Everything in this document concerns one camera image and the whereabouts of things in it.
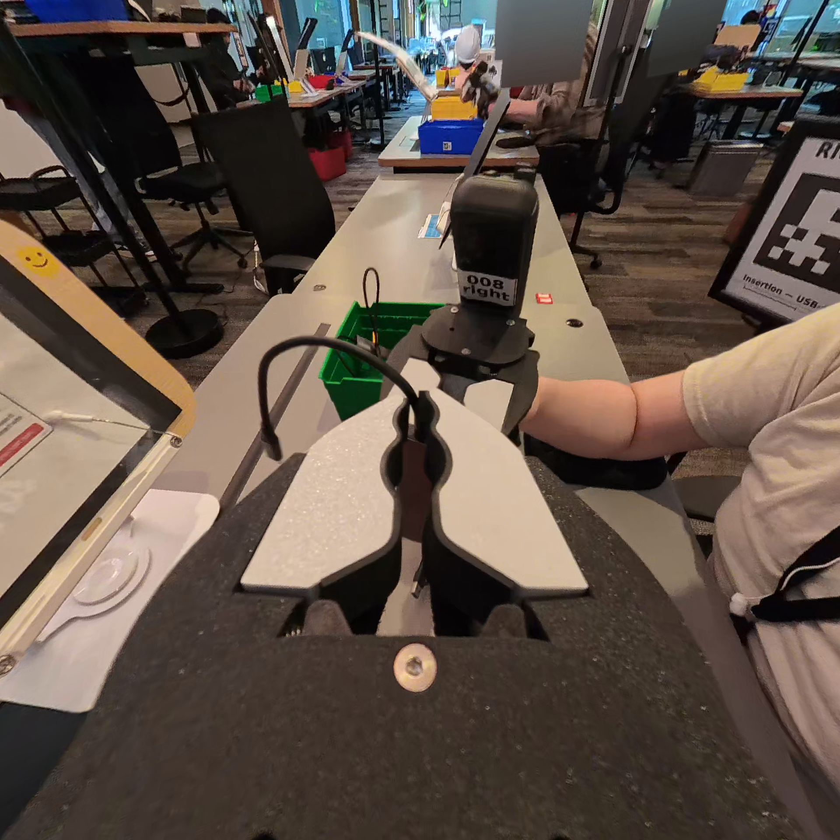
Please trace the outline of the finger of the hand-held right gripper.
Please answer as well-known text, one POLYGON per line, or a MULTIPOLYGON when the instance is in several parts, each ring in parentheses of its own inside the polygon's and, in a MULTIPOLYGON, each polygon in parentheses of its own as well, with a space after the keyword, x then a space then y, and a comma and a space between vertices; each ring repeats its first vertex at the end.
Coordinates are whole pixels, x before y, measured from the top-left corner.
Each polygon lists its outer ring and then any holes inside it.
POLYGON ((443 375, 425 360, 409 358, 400 371, 419 401, 433 403, 440 394, 443 375))
POLYGON ((513 429, 507 421, 514 385, 506 381, 482 381, 467 386, 467 408, 503 434, 513 429))

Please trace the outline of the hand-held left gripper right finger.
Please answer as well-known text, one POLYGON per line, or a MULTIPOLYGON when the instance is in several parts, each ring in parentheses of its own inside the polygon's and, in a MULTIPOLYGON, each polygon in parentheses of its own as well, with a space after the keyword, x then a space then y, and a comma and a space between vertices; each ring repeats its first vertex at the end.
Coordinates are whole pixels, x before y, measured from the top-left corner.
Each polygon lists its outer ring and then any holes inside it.
POLYGON ((428 408, 423 567, 447 601, 576 597, 589 585, 519 448, 444 392, 428 408))

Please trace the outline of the person's right forearm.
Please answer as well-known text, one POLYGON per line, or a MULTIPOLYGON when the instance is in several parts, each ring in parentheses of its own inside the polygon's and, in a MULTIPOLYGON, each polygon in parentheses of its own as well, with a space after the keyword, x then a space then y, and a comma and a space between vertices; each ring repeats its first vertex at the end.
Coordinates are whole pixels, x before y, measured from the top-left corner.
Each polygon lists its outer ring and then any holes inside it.
POLYGON ((709 448, 692 425, 684 372, 623 384, 540 377, 523 433, 589 459, 641 461, 709 448))

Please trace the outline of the green plastic bin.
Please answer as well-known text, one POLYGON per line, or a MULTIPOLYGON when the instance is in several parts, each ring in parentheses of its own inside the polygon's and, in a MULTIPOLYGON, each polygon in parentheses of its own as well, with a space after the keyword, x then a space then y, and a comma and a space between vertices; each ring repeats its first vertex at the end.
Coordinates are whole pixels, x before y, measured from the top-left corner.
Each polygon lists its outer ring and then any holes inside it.
MULTIPOLYGON (((412 327, 422 326, 429 315, 441 307, 442 304, 436 302, 382 301, 371 317, 364 304, 356 301, 340 324, 337 338, 373 350, 374 327, 377 327, 380 350, 386 359, 412 327)), ((380 399, 382 373, 352 355, 330 350, 319 378, 342 421, 380 399)))

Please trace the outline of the black wrist rest pad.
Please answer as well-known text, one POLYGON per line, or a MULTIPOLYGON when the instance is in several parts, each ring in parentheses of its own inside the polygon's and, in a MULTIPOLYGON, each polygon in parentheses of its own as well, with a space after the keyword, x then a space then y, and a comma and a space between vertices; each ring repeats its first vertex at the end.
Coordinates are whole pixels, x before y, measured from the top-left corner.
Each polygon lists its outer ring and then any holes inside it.
POLYGON ((644 491, 660 487, 669 477, 665 458, 624 461, 571 455, 525 434, 524 453, 536 458, 562 482, 578 487, 644 491))

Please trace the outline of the blue plastic bin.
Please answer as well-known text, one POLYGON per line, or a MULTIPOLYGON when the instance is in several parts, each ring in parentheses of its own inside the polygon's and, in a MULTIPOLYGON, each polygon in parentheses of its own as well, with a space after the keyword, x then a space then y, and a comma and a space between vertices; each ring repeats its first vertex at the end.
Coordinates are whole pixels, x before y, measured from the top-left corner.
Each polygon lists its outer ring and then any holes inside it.
POLYGON ((417 128, 421 155, 470 156, 485 127, 482 119, 426 119, 417 128))

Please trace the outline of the black round-base pole stand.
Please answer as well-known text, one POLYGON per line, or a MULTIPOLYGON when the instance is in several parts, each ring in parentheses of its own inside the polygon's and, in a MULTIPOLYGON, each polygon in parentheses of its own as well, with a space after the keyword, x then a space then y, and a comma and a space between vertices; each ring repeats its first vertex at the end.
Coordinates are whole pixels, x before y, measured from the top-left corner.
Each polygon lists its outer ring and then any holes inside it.
POLYGON ((190 358, 212 349, 224 337, 224 328, 218 315, 204 309, 179 311, 148 260, 145 254, 146 248, 141 246, 130 223, 112 200, 89 153, 82 147, 81 141, 71 128, 66 114, 38 77, 35 68, 5 23, 1 24, 1 30, 2 67, 14 80, 17 86, 16 93, 21 93, 26 99, 31 100, 56 130, 61 142, 84 175, 86 183, 96 194, 100 205, 119 231, 123 243, 129 247, 129 252, 152 290, 164 305, 166 316, 149 328, 145 334, 146 340, 168 360, 190 358))

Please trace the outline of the black high-back office chair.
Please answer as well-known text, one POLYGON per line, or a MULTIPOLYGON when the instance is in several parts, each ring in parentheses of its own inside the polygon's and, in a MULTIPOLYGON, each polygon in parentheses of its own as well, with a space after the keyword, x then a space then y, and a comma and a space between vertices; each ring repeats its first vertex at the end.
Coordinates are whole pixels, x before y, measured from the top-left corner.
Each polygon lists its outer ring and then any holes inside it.
POLYGON ((255 237, 268 295, 292 293, 337 226, 287 100, 198 113, 192 122, 255 237))

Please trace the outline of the grey metal box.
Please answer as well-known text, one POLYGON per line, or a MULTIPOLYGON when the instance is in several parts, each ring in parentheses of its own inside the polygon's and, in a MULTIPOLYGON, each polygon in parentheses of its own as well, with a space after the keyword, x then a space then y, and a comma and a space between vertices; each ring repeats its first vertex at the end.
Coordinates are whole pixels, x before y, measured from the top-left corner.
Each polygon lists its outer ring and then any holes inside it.
POLYGON ((686 191, 693 196, 737 195, 762 151, 762 143, 749 140, 705 142, 689 174, 686 191))

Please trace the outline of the wooden backing board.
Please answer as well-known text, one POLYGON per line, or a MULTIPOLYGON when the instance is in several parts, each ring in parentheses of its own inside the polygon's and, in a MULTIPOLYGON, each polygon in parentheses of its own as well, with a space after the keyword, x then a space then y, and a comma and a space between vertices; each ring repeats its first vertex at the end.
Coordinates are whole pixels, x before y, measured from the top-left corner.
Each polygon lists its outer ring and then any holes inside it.
POLYGON ((184 376, 63 264, 60 274, 51 278, 27 273, 16 253, 27 245, 39 244, 22 228, 5 220, 1 229, 2 261, 8 264, 8 271, 20 277, 9 280, 3 276, 2 287, 21 298, 24 307, 39 321, 57 327, 62 341, 72 348, 78 344, 77 336, 84 334, 98 344, 97 359, 103 352, 119 359, 125 368, 177 406, 168 430, 178 438, 189 435, 195 423, 196 399, 184 376))

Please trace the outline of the person's torso in white shirt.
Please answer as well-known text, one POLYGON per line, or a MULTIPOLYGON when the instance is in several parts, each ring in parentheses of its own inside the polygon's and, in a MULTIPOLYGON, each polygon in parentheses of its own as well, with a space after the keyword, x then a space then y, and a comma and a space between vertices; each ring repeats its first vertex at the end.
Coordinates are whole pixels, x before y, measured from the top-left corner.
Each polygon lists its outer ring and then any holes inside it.
MULTIPOLYGON (((709 561, 727 600, 771 594, 783 572, 838 526, 838 355, 836 304, 684 374, 684 404, 701 440, 749 453, 718 510, 709 561)), ((838 622, 760 621, 748 646, 808 781, 837 810, 838 622)))

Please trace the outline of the black framed marker sign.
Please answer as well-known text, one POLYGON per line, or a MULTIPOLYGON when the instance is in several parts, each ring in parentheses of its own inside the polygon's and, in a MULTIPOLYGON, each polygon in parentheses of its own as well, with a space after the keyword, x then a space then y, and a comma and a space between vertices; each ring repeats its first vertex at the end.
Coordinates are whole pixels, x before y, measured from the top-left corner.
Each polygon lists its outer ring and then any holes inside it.
POLYGON ((708 296, 756 333, 838 303, 838 117, 793 121, 708 296))

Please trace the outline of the wooden desk with black legs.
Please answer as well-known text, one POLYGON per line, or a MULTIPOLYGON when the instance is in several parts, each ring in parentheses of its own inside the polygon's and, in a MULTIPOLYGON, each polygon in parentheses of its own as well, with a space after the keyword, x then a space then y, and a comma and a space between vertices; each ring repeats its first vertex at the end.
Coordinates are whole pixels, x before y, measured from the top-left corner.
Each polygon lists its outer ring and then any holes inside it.
POLYGON ((746 111, 750 108, 772 111, 788 100, 801 100, 805 93, 800 88, 784 86, 750 86, 738 90, 714 91, 692 83, 681 86, 679 92, 696 100, 721 102, 733 106, 734 111, 720 137, 721 140, 736 139, 746 111))

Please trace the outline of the black swivel office chair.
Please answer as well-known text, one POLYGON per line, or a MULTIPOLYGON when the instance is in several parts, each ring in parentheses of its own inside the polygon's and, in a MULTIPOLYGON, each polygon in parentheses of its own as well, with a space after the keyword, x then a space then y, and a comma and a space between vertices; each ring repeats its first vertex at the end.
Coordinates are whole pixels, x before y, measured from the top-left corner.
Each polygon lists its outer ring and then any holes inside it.
POLYGON ((188 270, 206 245, 226 249, 236 255, 239 268, 246 268, 245 252, 231 245, 205 217, 205 211, 217 213, 214 198, 226 188, 221 171, 212 161, 182 161, 175 136, 131 58, 81 54, 68 63, 73 64, 80 89, 115 148, 119 171, 145 198, 196 210, 201 227, 172 245, 174 249, 190 246, 185 256, 174 253, 182 268, 188 270))

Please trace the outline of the yellow smiley sticker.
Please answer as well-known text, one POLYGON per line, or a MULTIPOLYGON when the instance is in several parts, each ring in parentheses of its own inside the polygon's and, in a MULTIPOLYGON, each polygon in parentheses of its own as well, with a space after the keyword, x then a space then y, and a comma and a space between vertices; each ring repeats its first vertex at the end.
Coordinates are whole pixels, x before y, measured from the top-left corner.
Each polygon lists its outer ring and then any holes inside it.
POLYGON ((60 260, 51 255, 47 248, 41 245, 27 245, 20 248, 16 258, 27 273, 33 277, 51 278, 62 271, 60 260))

